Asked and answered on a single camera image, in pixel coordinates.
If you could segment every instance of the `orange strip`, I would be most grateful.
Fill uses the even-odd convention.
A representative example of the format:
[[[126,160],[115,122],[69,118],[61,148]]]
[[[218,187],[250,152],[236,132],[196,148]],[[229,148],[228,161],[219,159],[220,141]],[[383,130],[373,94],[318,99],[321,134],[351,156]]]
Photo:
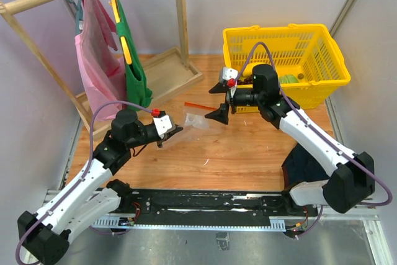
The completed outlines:
[[[201,105],[193,104],[191,102],[185,102],[185,107],[199,108],[199,109],[204,109],[204,110],[209,110],[209,111],[216,110],[215,108],[212,108],[212,107],[201,106]]]

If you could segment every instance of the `hanger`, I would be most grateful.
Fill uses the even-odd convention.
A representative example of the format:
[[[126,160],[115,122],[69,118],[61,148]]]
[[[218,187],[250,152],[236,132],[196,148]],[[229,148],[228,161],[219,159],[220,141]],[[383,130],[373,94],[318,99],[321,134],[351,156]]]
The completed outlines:
[[[120,14],[118,13],[117,0],[110,0],[110,5],[112,6],[116,23],[119,23],[121,20],[120,20]],[[127,40],[125,39],[125,37],[120,37],[120,43],[122,44],[125,61],[127,62],[128,65],[132,64],[131,52],[127,45]]]
[[[73,0],[66,0],[68,3],[71,3],[75,10],[76,10],[76,15],[75,15],[75,32],[76,35],[80,34],[80,21],[83,21],[83,9],[81,7],[81,1],[82,0],[78,0],[77,3],[75,3]]]

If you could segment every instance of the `wooden table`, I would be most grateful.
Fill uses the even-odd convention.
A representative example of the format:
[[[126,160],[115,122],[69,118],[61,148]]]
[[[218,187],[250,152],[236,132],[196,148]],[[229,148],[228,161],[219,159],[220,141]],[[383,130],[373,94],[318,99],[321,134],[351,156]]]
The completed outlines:
[[[224,66],[221,55],[191,55],[204,80],[160,106],[182,123],[184,102],[218,107],[224,95],[209,94]],[[306,111],[322,129],[332,134],[324,104]],[[144,123],[150,116],[140,117]],[[268,124],[258,113],[234,114],[219,134],[202,135],[166,150],[148,146],[115,176],[135,188],[281,191],[281,165],[296,141]],[[87,161],[89,139],[85,128],[69,172],[70,181]]]

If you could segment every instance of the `yellow hanger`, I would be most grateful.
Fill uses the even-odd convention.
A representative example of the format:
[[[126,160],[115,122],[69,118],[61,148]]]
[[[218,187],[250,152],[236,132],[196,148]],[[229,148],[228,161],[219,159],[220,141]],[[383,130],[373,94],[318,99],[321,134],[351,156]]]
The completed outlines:
[[[114,13],[114,17],[116,19],[116,23],[119,23],[120,22],[120,14],[118,13],[117,0],[110,0],[110,4],[112,5],[112,8],[113,8],[113,13]],[[125,61],[127,62],[128,65],[130,65],[130,64],[132,64],[132,57],[131,57],[130,49],[127,45],[127,41],[126,41],[125,37],[120,37],[120,42],[122,44]]]

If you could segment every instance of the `robotic arm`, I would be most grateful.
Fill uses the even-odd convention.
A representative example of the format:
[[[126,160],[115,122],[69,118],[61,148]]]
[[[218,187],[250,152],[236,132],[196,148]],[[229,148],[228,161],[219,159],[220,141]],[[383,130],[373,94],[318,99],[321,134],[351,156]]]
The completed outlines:
[[[143,125],[135,111],[118,112],[111,129],[95,149],[92,162],[87,162],[81,172],[36,213],[25,211],[18,218],[20,239],[36,225],[23,246],[41,263],[57,263],[73,240],[99,217],[131,206],[132,190],[119,180],[109,182],[97,196],[91,196],[132,157],[130,148],[153,142],[162,147],[164,141],[182,130],[164,111],[158,112],[149,125]]]
[[[292,109],[280,94],[277,73],[270,65],[253,67],[252,88],[237,88],[237,77],[238,72],[234,69],[221,70],[219,83],[210,93],[226,93],[225,103],[206,118],[228,124],[230,107],[234,114],[236,107],[256,106],[263,119],[294,138],[330,177],[329,180],[295,183],[286,188],[283,193],[292,205],[329,205],[339,213],[346,213],[375,192],[375,181],[349,160],[354,159],[373,173],[372,157],[366,152],[358,155],[335,141],[289,99]]]

